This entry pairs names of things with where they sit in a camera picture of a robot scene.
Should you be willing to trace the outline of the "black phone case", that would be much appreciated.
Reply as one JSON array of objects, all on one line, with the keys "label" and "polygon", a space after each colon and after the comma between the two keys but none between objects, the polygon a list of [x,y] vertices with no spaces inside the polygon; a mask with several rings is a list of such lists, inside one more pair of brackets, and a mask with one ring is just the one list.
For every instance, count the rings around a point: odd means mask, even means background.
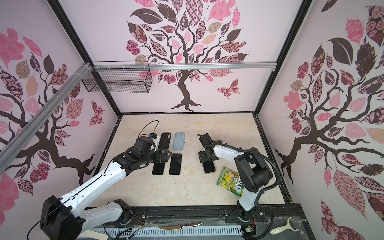
[{"label": "black phone case", "polygon": [[159,150],[168,150],[171,142],[171,133],[162,133],[158,145]]}]

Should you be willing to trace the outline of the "light blue phone case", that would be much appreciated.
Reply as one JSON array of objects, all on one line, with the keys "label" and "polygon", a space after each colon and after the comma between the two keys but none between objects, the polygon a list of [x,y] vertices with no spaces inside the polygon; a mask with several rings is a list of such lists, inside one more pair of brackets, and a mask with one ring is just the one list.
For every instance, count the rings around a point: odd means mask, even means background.
[{"label": "light blue phone case", "polygon": [[182,151],[184,149],[185,133],[177,132],[174,135],[173,150]]}]

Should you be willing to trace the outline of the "black smartphone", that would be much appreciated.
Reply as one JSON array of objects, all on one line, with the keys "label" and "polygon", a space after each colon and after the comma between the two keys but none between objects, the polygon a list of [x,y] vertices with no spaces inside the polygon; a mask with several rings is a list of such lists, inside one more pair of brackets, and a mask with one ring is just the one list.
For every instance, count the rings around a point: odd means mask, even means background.
[{"label": "black smartphone", "polygon": [[155,163],[152,170],[152,175],[161,176],[164,174],[165,163]]}]

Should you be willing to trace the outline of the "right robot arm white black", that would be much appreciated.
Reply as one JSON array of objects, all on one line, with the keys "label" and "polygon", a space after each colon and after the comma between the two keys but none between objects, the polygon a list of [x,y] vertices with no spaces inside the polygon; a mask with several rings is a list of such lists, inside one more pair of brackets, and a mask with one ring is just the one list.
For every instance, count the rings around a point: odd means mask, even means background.
[{"label": "right robot arm white black", "polygon": [[248,221],[273,177],[273,171],[267,163],[268,158],[256,148],[236,148],[222,141],[214,141],[208,134],[199,135],[199,141],[204,148],[199,152],[199,160],[205,173],[213,173],[216,170],[214,161],[219,159],[235,163],[239,183],[234,185],[234,190],[243,192],[235,212],[240,220]]}]

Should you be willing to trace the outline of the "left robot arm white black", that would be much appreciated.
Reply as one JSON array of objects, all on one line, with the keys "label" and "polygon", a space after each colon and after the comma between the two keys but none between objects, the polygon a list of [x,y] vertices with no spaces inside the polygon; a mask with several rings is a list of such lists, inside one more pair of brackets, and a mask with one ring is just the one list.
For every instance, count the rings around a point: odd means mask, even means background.
[{"label": "left robot arm white black", "polygon": [[150,163],[166,163],[171,152],[159,150],[158,142],[149,137],[137,138],[134,146],[114,157],[108,166],[73,191],[57,198],[45,200],[40,229],[51,240],[75,240],[81,233],[109,222],[127,225],[131,222],[131,206],[115,200],[105,206],[88,206],[108,188],[135,170]]}]

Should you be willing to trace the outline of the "black phone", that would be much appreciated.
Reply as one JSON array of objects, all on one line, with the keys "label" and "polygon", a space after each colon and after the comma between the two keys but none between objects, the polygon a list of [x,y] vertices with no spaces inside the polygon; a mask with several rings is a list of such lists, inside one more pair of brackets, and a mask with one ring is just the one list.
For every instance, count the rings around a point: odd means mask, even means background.
[{"label": "black phone", "polygon": [[205,162],[203,163],[204,172],[206,174],[213,173],[216,171],[214,162]]},{"label": "black phone", "polygon": [[182,166],[182,154],[172,154],[169,175],[180,175]]}]

